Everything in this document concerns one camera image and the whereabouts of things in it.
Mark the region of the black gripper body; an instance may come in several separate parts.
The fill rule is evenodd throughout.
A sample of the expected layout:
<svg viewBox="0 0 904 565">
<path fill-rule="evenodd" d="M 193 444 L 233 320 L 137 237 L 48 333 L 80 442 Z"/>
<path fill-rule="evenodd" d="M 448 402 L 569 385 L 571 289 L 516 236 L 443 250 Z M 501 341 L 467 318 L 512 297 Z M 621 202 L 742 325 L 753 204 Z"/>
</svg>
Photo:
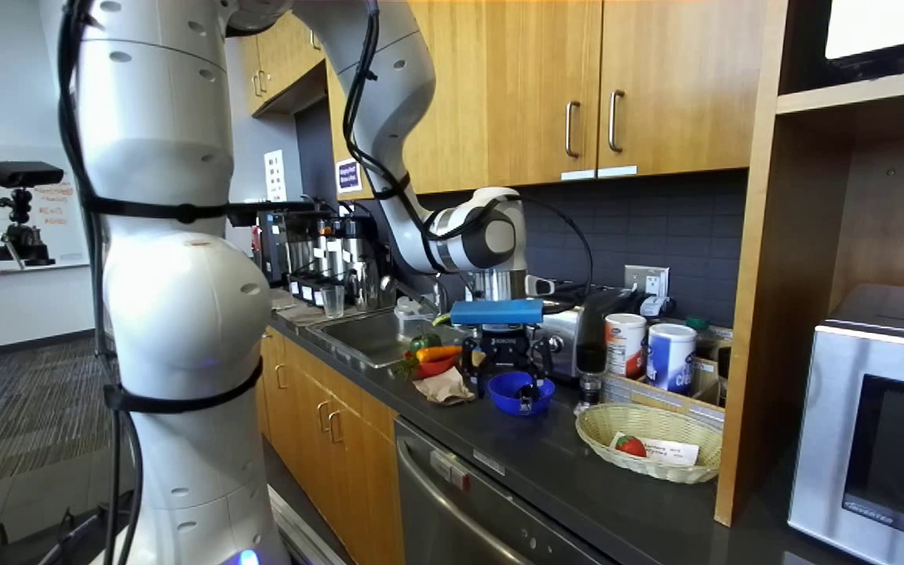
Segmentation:
<svg viewBox="0 0 904 565">
<path fill-rule="evenodd" d="M 551 345 L 533 325 L 473 329 L 465 338 L 465 380 L 473 393 L 510 371 L 521 371 L 537 385 L 551 368 Z"/>
</svg>

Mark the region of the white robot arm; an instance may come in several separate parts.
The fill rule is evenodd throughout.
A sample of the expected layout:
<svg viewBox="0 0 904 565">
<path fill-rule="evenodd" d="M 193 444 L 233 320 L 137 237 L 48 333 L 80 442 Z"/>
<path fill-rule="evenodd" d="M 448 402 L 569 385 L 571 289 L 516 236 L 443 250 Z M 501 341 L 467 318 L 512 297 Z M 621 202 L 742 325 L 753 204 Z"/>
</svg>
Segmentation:
<svg viewBox="0 0 904 565">
<path fill-rule="evenodd" d="M 264 273 L 223 236 L 233 130 L 223 46 L 281 16 L 313 31 L 346 86 L 341 134 L 399 258 L 526 290 L 512 188 L 427 210 L 401 144 L 435 96 L 407 0 L 67 0 L 61 139 L 96 225 L 99 324 L 117 355 L 108 405 L 131 428 L 137 502 L 96 565 L 287 565 L 254 385 Z"/>
</svg>

